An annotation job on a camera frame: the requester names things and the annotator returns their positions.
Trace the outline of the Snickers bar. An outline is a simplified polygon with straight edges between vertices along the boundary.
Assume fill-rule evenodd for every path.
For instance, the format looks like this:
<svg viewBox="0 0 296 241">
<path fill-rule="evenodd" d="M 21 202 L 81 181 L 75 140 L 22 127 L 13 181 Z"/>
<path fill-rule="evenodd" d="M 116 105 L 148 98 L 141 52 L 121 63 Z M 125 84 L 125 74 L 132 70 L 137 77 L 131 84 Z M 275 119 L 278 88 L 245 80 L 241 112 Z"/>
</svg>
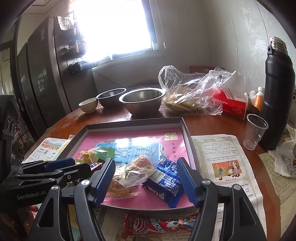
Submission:
<svg viewBox="0 0 296 241">
<path fill-rule="evenodd" d="M 105 163 L 105 160 L 99 159 L 97 162 L 94 162 L 90 165 L 91 172 L 95 172 L 97 170 L 100 170 Z"/>
</svg>

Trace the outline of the green-wrapped yellow cake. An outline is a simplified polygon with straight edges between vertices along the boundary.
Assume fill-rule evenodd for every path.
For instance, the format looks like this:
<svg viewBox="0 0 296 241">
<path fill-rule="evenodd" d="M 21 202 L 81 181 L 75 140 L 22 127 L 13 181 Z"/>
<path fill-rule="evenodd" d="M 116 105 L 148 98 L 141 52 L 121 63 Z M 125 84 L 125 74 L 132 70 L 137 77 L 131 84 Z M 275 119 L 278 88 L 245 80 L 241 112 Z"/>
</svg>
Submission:
<svg viewBox="0 0 296 241">
<path fill-rule="evenodd" d="M 74 158 L 76 163 L 87 163 L 89 165 L 99 162 L 103 163 L 108 158 L 115 157 L 114 148 L 95 147 L 86 151 L 80 151 L 78 157 Z"/>
</svg>

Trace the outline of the red candy stick packet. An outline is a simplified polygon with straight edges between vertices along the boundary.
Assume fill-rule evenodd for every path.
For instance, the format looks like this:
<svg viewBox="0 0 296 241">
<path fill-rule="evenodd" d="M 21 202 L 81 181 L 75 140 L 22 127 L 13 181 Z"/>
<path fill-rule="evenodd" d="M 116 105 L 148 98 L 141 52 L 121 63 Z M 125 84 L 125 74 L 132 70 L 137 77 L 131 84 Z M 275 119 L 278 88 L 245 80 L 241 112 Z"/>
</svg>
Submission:
<svg viewBox="0 0 296 241">
<path fill-rule="evenodd" d="M 129 213 L 125 218 L 125 235 L 155 235 L 179 231 L 191 232 L 196 220 L 197 214 L 181 219 L 159 219 Z"/>
</svg>

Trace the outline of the blue Oreo packet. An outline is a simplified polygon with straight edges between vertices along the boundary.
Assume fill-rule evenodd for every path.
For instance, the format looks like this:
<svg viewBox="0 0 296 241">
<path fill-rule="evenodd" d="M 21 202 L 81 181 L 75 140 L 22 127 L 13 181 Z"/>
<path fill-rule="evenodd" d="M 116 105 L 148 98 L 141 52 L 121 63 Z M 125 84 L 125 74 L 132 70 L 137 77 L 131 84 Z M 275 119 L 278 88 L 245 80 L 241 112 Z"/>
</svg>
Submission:
<svg viewBox="0 0 296 241">
<path fill-rule="evenodd" d="M 176 208 L 185 193 L 177 172 L 177 163 L 167 158 L 158 161 L 155 172 L 143 184 L 147 190 Z"/>
</svg>

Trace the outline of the clear-wrapped flaky pastry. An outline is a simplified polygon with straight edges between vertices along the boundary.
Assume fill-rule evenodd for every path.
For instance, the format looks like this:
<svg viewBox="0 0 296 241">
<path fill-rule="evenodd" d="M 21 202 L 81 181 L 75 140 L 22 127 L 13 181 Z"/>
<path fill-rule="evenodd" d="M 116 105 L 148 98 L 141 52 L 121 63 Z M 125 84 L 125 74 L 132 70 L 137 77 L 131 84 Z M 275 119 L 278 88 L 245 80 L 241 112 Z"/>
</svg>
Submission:
<svg viewBox="0 0 296 241">
<path fill-rule="evenodd" d="M 105 201 L 128 199 L 138 196 L 142 193 L 142 190 L 137 186 L 124 187 L 118 182 L 121 179 L 121 175 L 124 173 L 125 165 L 116 166 L 114 176 L 104 198 Z"/>
</svg>

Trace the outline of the handwritten paper sheet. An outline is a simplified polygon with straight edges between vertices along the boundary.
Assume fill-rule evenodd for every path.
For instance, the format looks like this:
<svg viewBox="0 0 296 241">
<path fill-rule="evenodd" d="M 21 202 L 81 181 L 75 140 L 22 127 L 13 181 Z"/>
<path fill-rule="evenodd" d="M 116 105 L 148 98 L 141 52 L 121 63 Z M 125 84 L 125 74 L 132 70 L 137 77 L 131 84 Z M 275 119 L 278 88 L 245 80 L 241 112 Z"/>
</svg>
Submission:
<svg viewBox="0 0 296 241">
<path fill-rule="evenodd" d="M 281 235 L 285 233 L 295 216 L 295 178 L 284 177 L 275 171 L 275 160 L 269 153 L 259 154 L 276 195 L 280 199 Z"/>
</svg>

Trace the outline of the large newspaper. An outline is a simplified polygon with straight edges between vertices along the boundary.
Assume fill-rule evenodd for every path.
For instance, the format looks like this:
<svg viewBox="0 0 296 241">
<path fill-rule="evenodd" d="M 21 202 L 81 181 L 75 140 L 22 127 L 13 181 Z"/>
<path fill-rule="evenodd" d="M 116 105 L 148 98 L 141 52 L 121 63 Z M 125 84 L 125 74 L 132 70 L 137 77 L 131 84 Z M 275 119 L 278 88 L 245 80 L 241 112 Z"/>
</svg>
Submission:
<svg viewBox="0 0 296 241">
<path fill-rule="evenodd" d="M 266 218 L 263 196 L 236 136 L 226 134 L 193 136 L 192 141 L 202 176 L 221 186 L 231 187 L 239 184 L 264 225 Z M 80 162 L 84 152 L 89 149 L 103 149 L 104 156 L 114 158 L 117 165 L 125 164 L 141 154 L 154 160 L 167 158 L 175 162 L 179 157 L 188 158 L 190 153 L 185 135 L 177 129 L 89 133 L 71 157 Z M 197 212 L 186 195 L 182 195 L 175 208 L 170 208 L 162 195 L 156 194 L 149 187 L 139 185 L 133 188 L 133 192 L 135 196 L 132 197 L 107 198 L 103 202 L 103 207 L 95 210 L 104 236 L 108 240 L 184 240 L 186 238 L 184 233 L 127 236 L 124 220 L 130 213 L 160 219 L 178 219 Z"/>
</svg>

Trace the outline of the small white ceramic bowl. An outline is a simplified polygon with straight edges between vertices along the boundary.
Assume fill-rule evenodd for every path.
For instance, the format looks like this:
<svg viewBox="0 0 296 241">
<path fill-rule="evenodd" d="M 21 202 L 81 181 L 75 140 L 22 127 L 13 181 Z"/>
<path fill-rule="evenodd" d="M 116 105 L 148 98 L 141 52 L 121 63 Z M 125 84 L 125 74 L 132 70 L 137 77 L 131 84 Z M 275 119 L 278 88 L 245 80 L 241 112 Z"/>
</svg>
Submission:
<svg viewBox="0 0 296 241">
<path fill-rule="evenodd" d="M 84 113 L 92 113 L 96 111 L 97 106 L 98 106 L 98 100 L 96 99 L 96 97 L 87 99 L 79 103 L 79 108 Z"/>
</svg>

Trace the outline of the grey box with pink book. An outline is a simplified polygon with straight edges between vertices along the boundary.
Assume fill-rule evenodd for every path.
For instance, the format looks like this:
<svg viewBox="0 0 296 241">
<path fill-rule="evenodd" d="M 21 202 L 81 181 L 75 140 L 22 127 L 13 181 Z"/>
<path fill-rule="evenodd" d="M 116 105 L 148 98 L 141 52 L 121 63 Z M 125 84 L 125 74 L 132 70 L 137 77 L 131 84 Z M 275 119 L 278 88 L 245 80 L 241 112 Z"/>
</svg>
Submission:
<svg viewBox="0 0 296 241">
<path fill-rule="evenodd" d="M 129 163 L 138 156 L 156 164 L 161 158 L 176 162 L 184 157 L 192 169 L 199 169 L 197 155 L 183 118 L 154 118 L 129 120 L 114 123 L 85 125 L 70 141 L 59 159 L 82 158 L 82 151 L 100 147 L 100 158 L 113 158 L 116 166 Z M 120 198 L 105 198 L 103 206 L 123 210 L 177 211 L 192 208 L 186 194 L 180 198 L 176 208 L 153 194 L 142 184 L 135 186 L 138 195 Z"/>
</svg>

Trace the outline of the dark steel bowl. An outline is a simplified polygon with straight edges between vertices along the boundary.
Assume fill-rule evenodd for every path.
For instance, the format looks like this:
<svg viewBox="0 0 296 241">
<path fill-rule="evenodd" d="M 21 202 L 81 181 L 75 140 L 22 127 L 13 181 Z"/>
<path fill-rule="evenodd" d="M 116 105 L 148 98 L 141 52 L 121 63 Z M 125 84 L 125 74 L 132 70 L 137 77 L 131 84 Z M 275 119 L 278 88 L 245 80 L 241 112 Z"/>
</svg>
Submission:
<svg viewBox="0 0 296 241">
<path fill-rule="evenodd" d="M 119 101 L 119 97 L 121 97 L 125 92 L 126 88 L 111 89 L 100 93 L 96 99 L 104 108 L 116 108 L 122 105 Z"/>
</svg>

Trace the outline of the crumpled white tissue paper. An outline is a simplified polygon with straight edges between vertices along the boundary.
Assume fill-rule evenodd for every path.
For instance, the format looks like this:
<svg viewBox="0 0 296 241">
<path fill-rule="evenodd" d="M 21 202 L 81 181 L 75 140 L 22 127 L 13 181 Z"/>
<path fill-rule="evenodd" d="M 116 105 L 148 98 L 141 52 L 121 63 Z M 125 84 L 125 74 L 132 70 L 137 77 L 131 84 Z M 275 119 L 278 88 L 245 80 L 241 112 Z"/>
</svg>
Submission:
<svg viewBox="0 0 296 241">
<path fill-rule="evenodd" d="M 295 178 L 295 143 L 283 142 L 273 151 L 268 151 L 274 159 L 274 171 L 281 176 Z"/>
</svg>

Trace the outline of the dark refrigerator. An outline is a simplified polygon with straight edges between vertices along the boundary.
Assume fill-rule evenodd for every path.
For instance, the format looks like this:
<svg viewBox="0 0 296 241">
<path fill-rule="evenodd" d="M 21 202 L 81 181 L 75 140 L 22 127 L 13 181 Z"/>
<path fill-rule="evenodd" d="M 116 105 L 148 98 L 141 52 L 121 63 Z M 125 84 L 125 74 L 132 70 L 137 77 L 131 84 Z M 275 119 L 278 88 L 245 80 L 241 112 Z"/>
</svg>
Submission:
<svg viewBox="0 0 296 241">
<path fill-rule="evenodd" d="M 98 91 L 93 64 L 83 60 L 86 44 L 76 23 L 48 16 L 21 49 L 19 28 L 16 21 L 1 42 L 1 90 L 16 97 L 26 132 L 38 140 Z"/>
</svg>

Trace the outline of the clear plastic cup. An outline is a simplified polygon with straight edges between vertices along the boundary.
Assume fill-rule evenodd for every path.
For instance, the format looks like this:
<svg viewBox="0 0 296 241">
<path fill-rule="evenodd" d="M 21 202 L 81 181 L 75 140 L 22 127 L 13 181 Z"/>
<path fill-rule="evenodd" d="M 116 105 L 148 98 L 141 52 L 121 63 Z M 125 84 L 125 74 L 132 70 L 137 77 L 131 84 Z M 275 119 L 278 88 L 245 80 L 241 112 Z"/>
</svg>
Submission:
<svg viewBox="0 0 296 241">
<path fill-rule="evenodd" d="M 254 150 L 269 126 L 262 117 L 256 114 L 250 113 L 246 116 L 246 119 L 243 145 L 248 150 Z"/>
</svg>

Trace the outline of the large steel bowl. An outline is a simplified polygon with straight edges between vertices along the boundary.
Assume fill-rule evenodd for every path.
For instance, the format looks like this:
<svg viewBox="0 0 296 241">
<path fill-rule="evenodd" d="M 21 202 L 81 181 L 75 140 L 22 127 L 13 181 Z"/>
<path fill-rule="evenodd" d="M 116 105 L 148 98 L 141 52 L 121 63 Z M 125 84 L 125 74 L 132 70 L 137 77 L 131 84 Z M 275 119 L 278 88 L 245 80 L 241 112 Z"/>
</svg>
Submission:
<svg viewBox="0 0 296 241">
<path fill-rule="evenodd" d="M 159 111 L 165 94 L 166 91 L 161 88 L 138 88 L 123 94 L 119 101 L 130 114 L 149 116 Z"/>
</svg>

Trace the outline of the black thermos flask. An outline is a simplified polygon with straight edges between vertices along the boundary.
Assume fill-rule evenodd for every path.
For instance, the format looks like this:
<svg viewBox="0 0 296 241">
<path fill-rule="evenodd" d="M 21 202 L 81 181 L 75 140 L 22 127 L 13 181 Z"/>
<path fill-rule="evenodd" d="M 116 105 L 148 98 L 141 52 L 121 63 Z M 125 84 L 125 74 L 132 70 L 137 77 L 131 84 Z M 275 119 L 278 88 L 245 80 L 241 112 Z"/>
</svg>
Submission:
<svg viewBox="0 0 296 241">
<path fill-rule="evenodd" d="M 287 125 L 295 87 L 295 72 L 285 42 L 270 38 L 265 61 L 265 91 L 260 117 L 268 123 L 259 145 L 275 150 Z"/>
</svg>

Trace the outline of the red tissue box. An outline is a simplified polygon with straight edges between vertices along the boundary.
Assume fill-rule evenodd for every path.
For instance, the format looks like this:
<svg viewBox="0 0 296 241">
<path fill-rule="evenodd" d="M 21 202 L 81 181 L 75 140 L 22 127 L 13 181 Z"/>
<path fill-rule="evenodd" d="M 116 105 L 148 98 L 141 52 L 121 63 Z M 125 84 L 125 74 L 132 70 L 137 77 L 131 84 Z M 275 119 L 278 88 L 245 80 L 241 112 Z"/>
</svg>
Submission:
<svg viewBox="0 0 296 241">
<path fill-rule="evenodd" d="M 223 75 L 223 78 L 214 97 L 222 103 L 224 114 L 244 120 L 248 104 L 244 94 L 245 76 L 234 71 Z"/>
</svg>

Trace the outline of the orange pill bottle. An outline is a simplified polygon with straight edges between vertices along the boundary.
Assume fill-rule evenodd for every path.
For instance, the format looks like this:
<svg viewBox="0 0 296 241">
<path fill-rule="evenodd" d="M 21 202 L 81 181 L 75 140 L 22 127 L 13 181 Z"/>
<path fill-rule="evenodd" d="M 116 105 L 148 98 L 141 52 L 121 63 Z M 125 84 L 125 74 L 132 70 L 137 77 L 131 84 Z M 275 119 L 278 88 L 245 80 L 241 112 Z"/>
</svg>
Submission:
<svg viewBox="0 0 296 241">
<path fill-rule="evenodd" d="M 254 107 L 256 107 L 257 109 L 261 109 L 263 97 L 264 93 L 262 91 L 258 91 L 255 96 Z"/>
</svg>

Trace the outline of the plastic bag with bread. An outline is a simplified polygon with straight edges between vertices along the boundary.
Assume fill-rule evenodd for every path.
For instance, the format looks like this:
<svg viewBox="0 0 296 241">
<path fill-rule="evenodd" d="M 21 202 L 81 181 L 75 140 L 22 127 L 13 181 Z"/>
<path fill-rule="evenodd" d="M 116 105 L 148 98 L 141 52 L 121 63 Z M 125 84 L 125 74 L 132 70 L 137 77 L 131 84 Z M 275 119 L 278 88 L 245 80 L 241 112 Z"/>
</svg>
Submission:
<svg viewBox="0 0 296 241">
<path fill-rule="evenodd" d="M 182 73 L 173 65 L 164 66 L 158 74 L 159 85 L 164 90 L 163 105 L 180 115 L 221 115 L 222 103 L 215 99 L 218 87 L 232 73 L 221 68 L 208 73 Z"/>
</svg>

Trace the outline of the window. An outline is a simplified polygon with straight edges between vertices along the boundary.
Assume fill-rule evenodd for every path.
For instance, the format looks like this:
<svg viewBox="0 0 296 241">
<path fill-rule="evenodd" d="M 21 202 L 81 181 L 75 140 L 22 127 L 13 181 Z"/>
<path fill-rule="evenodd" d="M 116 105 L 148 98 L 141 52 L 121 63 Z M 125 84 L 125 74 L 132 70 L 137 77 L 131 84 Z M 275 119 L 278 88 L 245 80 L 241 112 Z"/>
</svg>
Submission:
<svg viewBox="0 0 296 241">
<path fill-rule="evenodd" d="M 86 43 L 82 59 L 100 68 L 166 55 L 157 1 L 70 1 L 69 12 Z"/>
</svg>

